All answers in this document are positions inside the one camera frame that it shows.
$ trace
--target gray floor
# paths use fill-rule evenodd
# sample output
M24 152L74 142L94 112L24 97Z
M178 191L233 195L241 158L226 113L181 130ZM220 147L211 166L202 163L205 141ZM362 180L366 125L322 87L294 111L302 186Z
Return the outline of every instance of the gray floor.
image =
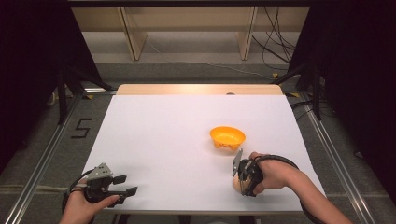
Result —
M284 74L284 70L268 68L262 61L262 49L252 42L249 59L241 61L238 47L231 33L152 33L144 53L138 62L132 62L123 34L86 33L92 57L103 80L113 86L122 83L269 83L273 73ZM265 35L255 34L265 42ZM289 42L295 42L298 34L285 34ZM282 49L276 44L269 48L278 53ZM268 64L287 68L287 64L269 53L264 54ZM295 92L298 77L282 84L284 92ZM64 188L68 187L82 172L95 136L97 135L111 95L94 95L81 100L68 125L64 136L50 160L49 167L39 182L21 223L56 223L61 217L61 200ZM301 101L299 97L288 97L291 104ZM336 114L322 99L320 111L322 123L340 154L357 189L367 202L376 223L394 223L396 207L364 160L356 157L353 142L349 139ZM325 152L324 146L314 129L306 108L294 110L305 145L327 197L335 203L354 223L360 223L355 209L344 190L337 173ZM35 132L26 139L26 148L17 152L7 169L0 175L0 220L18 199L21 189L28 182L35 165L40 160L52 134L57 128L57 103L44 111ZM80 119L89 127L86 138L76 130ZM100 214L94 223L111 223L113 215ZM262 223L309 223L304 216L264 216Z

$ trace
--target finger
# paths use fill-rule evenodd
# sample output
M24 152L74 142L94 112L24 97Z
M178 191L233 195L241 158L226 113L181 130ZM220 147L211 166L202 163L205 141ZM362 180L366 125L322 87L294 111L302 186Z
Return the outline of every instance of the finger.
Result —
M74 188L74 189L72 189L72 191L70 192L70 195L71 195L72 193L76 193L76 192L79 192L80 194L84 194L84 193L83 193L83 192L84 192L84 189Z
M111 204L115 203L120 198L120 195L111 195L110 197L104 198L102 201L95 203L96 211L100 211Z
M265 187L264 187L264 185L263 185L262 182L261 182L260 184L258 184L258 185L256 186L256 188L254 188L253 193L254 193L254 194L260 194L260 193L262 193L264 190L265 190Z
M261 155L262 155L261 153L252 152L252 153L250 154L250 156L248 156L248 158L251 159L251 160L253 160L254 158L256 158L256 157L258 157L258 156L261 156Z
M87 178L82 178L78 181L79 184L86 184L87 182Z

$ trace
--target orange bowl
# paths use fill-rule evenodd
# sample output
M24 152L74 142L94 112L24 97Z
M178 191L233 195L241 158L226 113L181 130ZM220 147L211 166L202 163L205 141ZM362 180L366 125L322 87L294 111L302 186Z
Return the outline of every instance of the orange bowl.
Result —
M240 130L227 126L212 129L210 136L215 147L229 147L232 150L237 150L246 139L245 134Z

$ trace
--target printed number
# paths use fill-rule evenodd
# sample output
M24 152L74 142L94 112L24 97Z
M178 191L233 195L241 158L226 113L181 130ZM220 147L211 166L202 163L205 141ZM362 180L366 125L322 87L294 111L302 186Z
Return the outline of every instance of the printed number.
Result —
M77 124L77 127L76 127L76 130L78 130L78 131L85 131L84 135L82 135L82 136L74 135L74 136L72 136L72 138L86 138L86 137L87 137L87 134L88 134L88 132L90 131L90 128L80 128L80 127L79 127L79 125L81 125L81 122L84 121L84 120L92 120L92 119L80 119L80 120L79 120L79 122L78 122L78 124Z

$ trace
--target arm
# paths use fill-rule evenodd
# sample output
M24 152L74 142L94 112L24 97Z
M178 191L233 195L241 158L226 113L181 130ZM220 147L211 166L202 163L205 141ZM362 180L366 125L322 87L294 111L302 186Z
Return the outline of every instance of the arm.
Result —
M260 155L262 154L253 152L250 158ZM261 193L265 189L288 187L296 193L309 213L321 221L352 223L318 190L305 173L282 161L261 161L259 166L265 174L265 178L254 189L255 194Z

